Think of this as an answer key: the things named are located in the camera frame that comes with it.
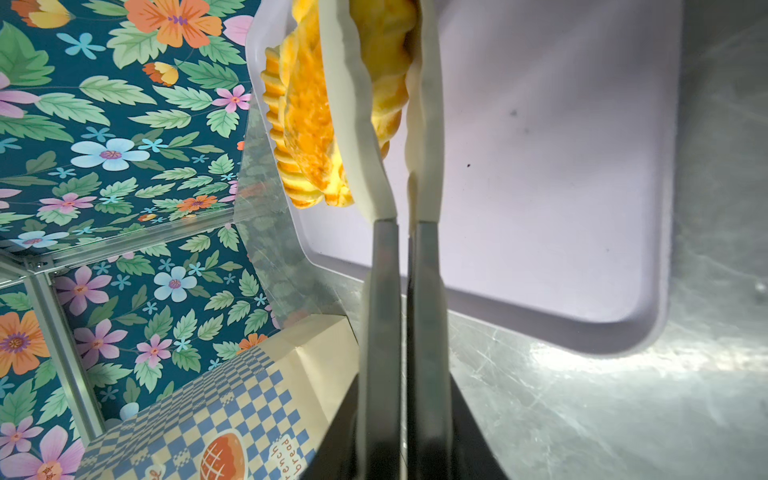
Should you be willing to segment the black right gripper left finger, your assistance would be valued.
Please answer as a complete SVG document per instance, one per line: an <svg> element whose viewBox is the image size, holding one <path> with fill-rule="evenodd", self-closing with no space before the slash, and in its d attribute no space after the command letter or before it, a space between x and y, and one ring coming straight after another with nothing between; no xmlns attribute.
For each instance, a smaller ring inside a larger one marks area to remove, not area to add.
<svg viewBox="0 0 768 480"><path fill-rule="evenodd" d="M358 376L352 380L335 417L301 480L357 478Z"/></svg>

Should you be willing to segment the long ridged baguette bread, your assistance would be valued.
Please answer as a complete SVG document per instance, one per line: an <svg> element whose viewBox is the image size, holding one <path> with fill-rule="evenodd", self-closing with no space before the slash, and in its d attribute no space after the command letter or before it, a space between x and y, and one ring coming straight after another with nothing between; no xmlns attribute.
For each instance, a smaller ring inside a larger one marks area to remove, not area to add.
<svg viewBox="0 0 768 480"><path fill-rule="evenodd" d="M265 69L260 74L265 87L262 99L267 107L268 135L274 142L273 155L278 174L291 203L298 209L307 209L318 204L323 194L309 182L285 144L281 112L285 107L286 87L279 76L279 50L268 47L265 61Z"/></svg>

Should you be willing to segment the blue checkered paper bag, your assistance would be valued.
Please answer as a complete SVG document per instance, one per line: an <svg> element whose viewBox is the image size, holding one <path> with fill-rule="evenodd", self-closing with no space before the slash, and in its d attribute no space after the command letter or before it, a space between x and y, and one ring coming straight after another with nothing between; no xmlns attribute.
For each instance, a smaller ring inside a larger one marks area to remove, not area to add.
<svg viewBox="0 0 768 480"><path fill-rule="evenodd" d="M312 315L93 441L79 479L298 479L358 372L344 316Z"/></svg>

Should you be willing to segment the golden glazed bread loaf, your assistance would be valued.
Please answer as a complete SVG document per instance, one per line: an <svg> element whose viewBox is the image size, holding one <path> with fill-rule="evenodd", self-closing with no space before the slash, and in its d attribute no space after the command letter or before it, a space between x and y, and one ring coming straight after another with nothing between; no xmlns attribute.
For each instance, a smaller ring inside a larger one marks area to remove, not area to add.
<svg viewBox="0 0 768 480"><path fill-rule="evenodd" d="M412 1L351 1L350 15L373 87L371 123L381 154L389 150L409 95L411 56L406 36L417 24ZM331 207L354 204L336 146L323 68L316 1L294 1L297 28L280 46L280 78L286 86L282 124L290 155Z"/></svg>

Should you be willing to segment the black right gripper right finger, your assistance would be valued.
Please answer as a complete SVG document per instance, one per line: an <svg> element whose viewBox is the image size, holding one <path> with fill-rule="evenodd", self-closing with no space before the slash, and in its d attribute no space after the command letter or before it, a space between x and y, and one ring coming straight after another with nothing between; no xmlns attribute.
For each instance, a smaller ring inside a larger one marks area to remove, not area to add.
<svg viewBox="0 0 768 480"><path fill-rule="evenodd" d="M454 378L451 378L451 405L453 478L507 480Z"/></svg>

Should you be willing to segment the steel tongs with beige tips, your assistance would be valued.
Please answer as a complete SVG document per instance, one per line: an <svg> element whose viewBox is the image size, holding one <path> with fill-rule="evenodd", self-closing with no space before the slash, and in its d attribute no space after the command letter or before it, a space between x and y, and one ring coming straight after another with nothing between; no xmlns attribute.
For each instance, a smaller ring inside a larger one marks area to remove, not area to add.
<svg viewBox="0 0 768 480"><path fill-rule="evenodd" d="M354 200L373 225L364 284L355 453L363 479L453 477L451 376L438 225L445 165L438 23L417 5L406 76L404 159L409 172L408 270L399 270L397 209L371 123L373 87L345 1L318 7L325 81L337 145Z"/></svg>

